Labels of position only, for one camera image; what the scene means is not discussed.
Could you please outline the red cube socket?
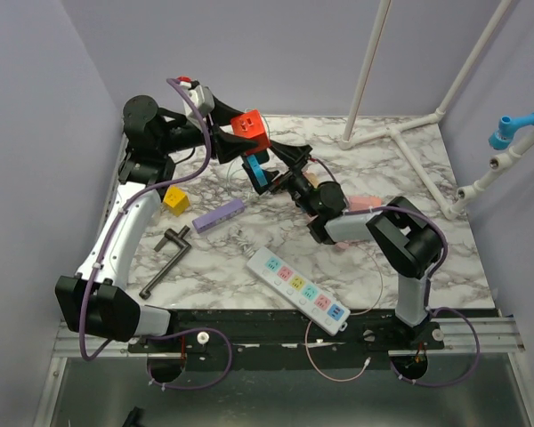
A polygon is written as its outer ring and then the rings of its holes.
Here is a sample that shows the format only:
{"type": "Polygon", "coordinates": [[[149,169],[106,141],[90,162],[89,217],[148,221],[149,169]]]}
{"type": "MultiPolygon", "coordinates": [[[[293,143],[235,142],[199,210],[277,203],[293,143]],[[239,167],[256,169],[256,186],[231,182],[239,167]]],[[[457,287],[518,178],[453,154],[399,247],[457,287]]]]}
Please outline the red cube socket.
{"type": "Polygon", "coordinates": [[[230,123],[236,136],[256,143],[255,147],[245,151],[246,155],[254,155],[270,147],[271,143],[263,125],[262,116],[257,109],[232,118],[230,123]]]}

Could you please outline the pink cube socket adapter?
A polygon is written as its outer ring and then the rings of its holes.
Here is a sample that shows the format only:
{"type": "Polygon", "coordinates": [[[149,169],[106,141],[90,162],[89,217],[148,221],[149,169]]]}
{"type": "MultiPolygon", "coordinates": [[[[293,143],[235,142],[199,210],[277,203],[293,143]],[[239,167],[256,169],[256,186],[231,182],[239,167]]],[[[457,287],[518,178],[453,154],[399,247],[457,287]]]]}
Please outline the pink cube socket adapter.
{"type": "Polygon", "coordinates": [[[366,210],[372,212],[382,204],[382,199],[374,196],[351,196],[348,197],[348,203],[350,212],[366,210]]]}

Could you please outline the yellow cube socket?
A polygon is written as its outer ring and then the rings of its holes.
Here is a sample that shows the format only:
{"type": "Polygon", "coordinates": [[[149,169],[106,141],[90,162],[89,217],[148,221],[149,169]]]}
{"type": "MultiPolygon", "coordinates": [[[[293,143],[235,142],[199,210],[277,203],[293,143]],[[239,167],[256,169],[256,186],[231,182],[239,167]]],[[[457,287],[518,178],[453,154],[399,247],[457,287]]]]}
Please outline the yellow cube socket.
{"type": "Polygon", "coordinates": [[[163,198],[163,206],[175,217],[179,217],[189,209],[190,201],[184,191],[175,186],[170,186],[163,198]]]}

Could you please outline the pink round plug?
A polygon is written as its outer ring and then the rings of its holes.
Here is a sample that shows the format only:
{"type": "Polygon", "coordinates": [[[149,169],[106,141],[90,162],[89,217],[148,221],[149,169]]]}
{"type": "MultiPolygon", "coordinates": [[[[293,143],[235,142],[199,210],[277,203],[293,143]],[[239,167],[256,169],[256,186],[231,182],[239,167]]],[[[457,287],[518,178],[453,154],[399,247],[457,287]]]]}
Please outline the pink round plug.
{"type": "Polygon", "coordinates": [[[339,250],[346,250],[350,247],[350,244],[348,242],[338,242],[335,243],[335,248],[339,250]]]}

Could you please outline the white power strip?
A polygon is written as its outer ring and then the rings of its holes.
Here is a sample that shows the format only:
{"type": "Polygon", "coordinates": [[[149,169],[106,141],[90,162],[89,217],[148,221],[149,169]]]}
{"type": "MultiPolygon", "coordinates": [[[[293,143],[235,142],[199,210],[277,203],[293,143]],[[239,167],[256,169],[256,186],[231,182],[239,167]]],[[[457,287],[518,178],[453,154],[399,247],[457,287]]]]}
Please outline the white power strip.
{"type": "Polygon", "coordinates": [[[255,251],[247,268],[327,334],[346,329],[351,311],[268,248],[255,251]]]}

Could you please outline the blue cube socket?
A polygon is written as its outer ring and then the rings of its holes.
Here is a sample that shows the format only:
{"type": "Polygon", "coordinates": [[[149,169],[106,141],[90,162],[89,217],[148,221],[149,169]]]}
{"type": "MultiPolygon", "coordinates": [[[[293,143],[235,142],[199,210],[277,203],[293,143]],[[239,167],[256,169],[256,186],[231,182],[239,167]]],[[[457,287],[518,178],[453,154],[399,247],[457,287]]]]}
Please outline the blue cube socket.
{"type": "Polygon", "coordinates": [[[269,184],[265,171],[260,166],[255,155],[248,155],[245,157],[244,169],[255,187],[261,189],[269,184]]]}

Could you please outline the beige cube adapter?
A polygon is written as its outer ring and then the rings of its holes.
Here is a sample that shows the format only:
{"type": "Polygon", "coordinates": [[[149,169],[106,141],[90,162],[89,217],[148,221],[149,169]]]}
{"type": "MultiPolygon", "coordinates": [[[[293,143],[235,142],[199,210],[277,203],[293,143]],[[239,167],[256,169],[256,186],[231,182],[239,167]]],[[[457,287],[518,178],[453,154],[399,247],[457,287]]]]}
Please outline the beige cube adapter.
{"type": "Polygon", "coordinates": [[[317,176],[313,173],[305,173],[304,177],[307,179],[307,181],[314,187],[317,188],[319,186],[319,180],[317,176]]]}

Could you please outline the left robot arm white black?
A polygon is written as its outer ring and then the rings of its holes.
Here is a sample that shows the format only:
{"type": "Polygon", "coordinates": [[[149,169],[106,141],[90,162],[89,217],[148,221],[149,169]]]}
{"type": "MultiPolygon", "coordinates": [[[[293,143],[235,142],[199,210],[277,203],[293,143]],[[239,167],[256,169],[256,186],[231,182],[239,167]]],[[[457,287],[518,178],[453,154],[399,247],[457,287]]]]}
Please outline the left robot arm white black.
{"type": "Polygon", "coordinates": [[[202,104],[194,90],[186,94],[202,117],[211,118],[209,131],[198,128],[192,111],[175,113],[148,95],[134,96],[123,107],[127,145],[109,217],[77,272],[60,277],[55,287],[69,329],[81,337],[126,342],[148,335],[161,351],[178,344],[180,331],[171,312],[143,306],[125,290],[137,246],[173,178],[171,155],[208,145],[208,159],[227,163],[255,146],[223,130],[239,110],[218,99],[202,104]]]}

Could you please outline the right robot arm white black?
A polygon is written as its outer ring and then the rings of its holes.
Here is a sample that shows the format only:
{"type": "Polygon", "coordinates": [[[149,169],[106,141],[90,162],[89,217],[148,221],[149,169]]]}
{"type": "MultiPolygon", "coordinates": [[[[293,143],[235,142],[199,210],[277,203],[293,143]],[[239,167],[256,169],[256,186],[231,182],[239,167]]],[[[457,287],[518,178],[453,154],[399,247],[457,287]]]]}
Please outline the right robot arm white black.
{"type": "Polygon", "coordinates": [[[393,341],[404,349],[424,338],[422,322],[430,317],[431,278],[445,262],[448,242],[441,229],[405,197],[386,205],[352,210],[335,177],[313,185],[303,170],[320,161],[312,147],[288,146],[272,141],[268,150],[287,166],[285,173],[267,171],[266,152],[241,156],[242,167],[257,194],[286,191],[311,220],[307,227],[323,245],[372,238],[398,274],[398,301],[392,325],[393,341]]]}

